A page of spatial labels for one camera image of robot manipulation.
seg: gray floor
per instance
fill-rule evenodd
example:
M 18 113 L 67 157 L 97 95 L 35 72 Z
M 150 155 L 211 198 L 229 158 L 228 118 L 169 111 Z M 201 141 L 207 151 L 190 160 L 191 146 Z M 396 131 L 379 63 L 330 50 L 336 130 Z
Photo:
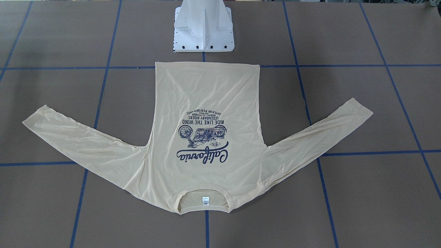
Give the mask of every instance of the gray floor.
M 436 8 L 227 2 L 235 51 L 201 54 L 172 52 L 180 4 L 0 2 L 0 247 L 441 247 Z M 230 214 L 149 205 L 21 124 L 46 104 L 145 145 L 155 61 L 260 64 L 267 145 L 351 97 L 374 115 Z

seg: white label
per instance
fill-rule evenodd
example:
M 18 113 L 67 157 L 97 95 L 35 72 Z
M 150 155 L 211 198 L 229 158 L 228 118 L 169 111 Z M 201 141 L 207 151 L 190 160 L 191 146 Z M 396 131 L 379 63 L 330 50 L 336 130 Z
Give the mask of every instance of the white label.
M 204 206 L 210 205 L 210 198 L 208 196 L 202 197 L 202 205 Z

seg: beige t-shirt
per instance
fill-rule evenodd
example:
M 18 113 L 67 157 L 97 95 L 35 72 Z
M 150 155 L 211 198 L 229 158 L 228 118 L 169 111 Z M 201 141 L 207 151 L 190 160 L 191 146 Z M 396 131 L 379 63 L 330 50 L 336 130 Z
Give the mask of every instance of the beige t-shirt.
M 350 99 L 326 119 L 268 147 L 259 120 L 259 72 L 258 65 L 157 62 L 153 128 L 143 147 L 47 106 L 23 123 L 79 165 L 150 204 L 178 214 L 230 212 L 372 115 Z

